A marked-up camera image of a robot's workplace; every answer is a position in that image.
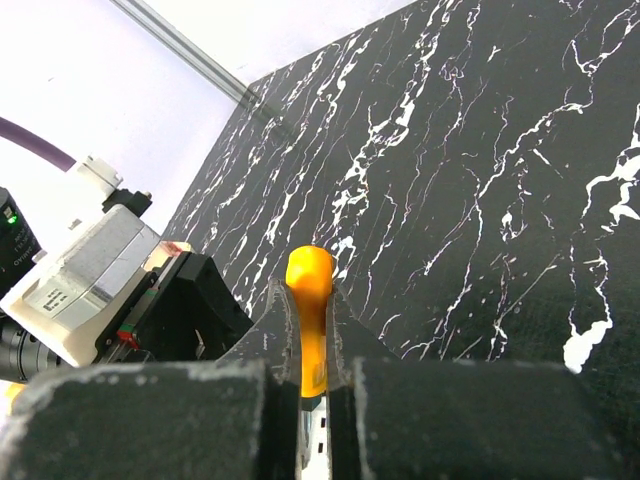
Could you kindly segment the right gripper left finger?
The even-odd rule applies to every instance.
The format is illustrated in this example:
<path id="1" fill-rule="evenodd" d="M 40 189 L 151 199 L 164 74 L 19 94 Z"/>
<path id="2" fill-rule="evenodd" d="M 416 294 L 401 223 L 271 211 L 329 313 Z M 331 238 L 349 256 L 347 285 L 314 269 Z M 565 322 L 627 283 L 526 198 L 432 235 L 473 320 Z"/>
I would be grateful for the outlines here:
<path id="1" fill-rule="evenodd" d="M 299 317 L 293 294 L 283 280 L 271 279 L 263 314 L 216 364 L 264 361 L 277 381 L 300 389 L 301 356 Z"/>

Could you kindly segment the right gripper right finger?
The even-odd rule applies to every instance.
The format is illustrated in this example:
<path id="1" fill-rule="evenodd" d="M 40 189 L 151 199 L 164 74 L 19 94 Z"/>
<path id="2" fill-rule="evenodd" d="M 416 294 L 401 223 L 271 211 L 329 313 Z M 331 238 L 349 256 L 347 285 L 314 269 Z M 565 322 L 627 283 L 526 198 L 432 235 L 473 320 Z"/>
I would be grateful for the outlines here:
<path id="1" fill-rule="evenodd" d="M 355 358 L 399 359 L 358 320 L 342 286 L 334 288 L 327 304 L 326 355 L 329 390 L 351 383 Z"/>

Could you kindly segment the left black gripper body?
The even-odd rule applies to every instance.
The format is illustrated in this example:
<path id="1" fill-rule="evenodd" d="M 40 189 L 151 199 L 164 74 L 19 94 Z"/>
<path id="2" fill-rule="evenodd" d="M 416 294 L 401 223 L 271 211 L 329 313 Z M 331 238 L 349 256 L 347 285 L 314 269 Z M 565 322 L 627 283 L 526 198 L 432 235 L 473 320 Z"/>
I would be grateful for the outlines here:
<path id="1" fill-rule="evenodd" d="M 183 252 L 146 274 L 96 346 L 91 364 L 215 360 L 252 321 L 227 288 L 212 258 Z M 1 307 L 1 377 L 27 383 L 36 375 L 73 367 L 50 351 Z"/>

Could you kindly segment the white remote control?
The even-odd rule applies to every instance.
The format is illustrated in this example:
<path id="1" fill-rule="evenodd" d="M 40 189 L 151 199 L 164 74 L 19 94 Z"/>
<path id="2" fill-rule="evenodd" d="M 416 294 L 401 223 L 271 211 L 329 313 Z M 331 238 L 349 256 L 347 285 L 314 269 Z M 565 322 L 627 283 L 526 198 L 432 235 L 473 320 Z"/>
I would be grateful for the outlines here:
<path id="1" fill-rule="evenodd" d="M 310 399 L 301 412 L 301 479 L 329 480 L 328 420 L 326 396 Z"/>

